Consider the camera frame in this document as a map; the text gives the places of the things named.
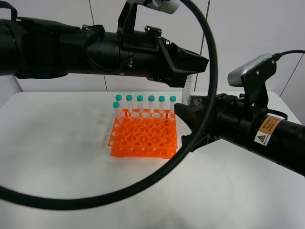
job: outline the white tabletop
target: white tabletop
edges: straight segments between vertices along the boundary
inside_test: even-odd
[[[163,165],[166,159],[110,156],[116,94],[14,95],[0,109],[0,184],[37,196],[82,198],[126,187]],[[179,92],[131,94],[181,99]],[[275,93],[269,108],[299,123]],[[179,138],[190,133],[180,119],[177,130]],[[190,153],[148,190],[108,206],[63,212],[0,201],[2,229],[300,229],[304,216],[303,176],[224,140]]]

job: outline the black cable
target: black cable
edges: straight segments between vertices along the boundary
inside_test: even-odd
[[[51,199],[34,197],[22,193],[18,193],[13,190],[9,190],[5,187],[0,187],[0,198],[15,204],[25,205],[32,208],[51,209],[51,210],[77,210],[94,208],[102,205],[111,204],[116,201],[123,200],[131,197],[148,187],[152,186],[169,172],[171,172],[189,153],[193,148],[197,139],[201,136],[201,133],[205,131],[205,128],[211,118],[213,106],[215,102],[215,95],[217,91],[217,79],[218,79],[218,63],[216,45],[212,35],[212,31],[204,18],[201,11],[191,0],[181,0],[196,16],[204,33],[206,34],[206,41],[208,44],[209,57],[210,57],[210,85],[208,91],[208,97],[206,100],[206,106],[199,124],[191,133],[188,141],[183,145],[179,151],[169,160],[165,165],[159,168],[156,172],[148,176],[147,178],[121,190],[108,193],[101,196],[80,198],[80,199]]]
[[[284,120],[288,120],[288,115],[286,115],[284,112],[268,109],[268,113],[278,115],[280,117],[283,117]]]
[[[10,9],[10,19],[13,21],[17,19],[17,10],[8,2],[0,1],[0,9]]]
[[[275,61],[278,61],[282,56],[292,54],[292,53],[305,53],[305,50],[290,50],[290,51],[285,51],[285,52],[279,52],[273,54],[273,58]]]

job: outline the warning label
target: warning label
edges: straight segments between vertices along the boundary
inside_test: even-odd
[[[273,131],[281,121],[282,119],[280,118],[268,116],[257,131],[254,141],[266,146]]]
[[[261,140],[262,142],[264,142],[266,136],[257,136],[259,138],[259,140]]]

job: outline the orange test tube rack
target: orange test tube rack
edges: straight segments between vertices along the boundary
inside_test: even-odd
[[[178,148],[175,114],[169,110],[159,114],[157,109],[154,113],[133,109],[133,114],[130,117],[123,109],[121,120],[115,119],[108,142],[111,156],[172,158]]]

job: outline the test tube cap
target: test tube cap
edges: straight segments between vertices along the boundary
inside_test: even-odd
[[[172,96],[170,97],[170,101],[171,101],[171,102],[176,102],[176,96],[172,95]]]
[[[137,100],[140,101],[140,102],[143,101],[143,96],[142,95],[138,95],[137,96]]]
[[[127,101],[131,101],[131,100],[132,100],[132,95],[131,95],[131,94],[127,95],[127,96],[126,96],[126,100],[127,100]]]
[[[119,103],[118,101],[114,102],[114,103],[113,103],[113,107],[114,107],[114,108],[120,107],[120,103]]]
[[[115,96],[115,100],[116,100],[116,101],[121,101],[121,100],[122,100],[122,96],[121,96],[120,94],[117,94],[117,95]]]
[[[148,97],[148,101],[149,101],[149,102],[153,102],[153,101],[154,101],[154,96],[153,96],[153,95],[150,95],[150,96]]]
[[[159,102],[164,102],[165,101],[165,97],[163,95],[159,96]]]

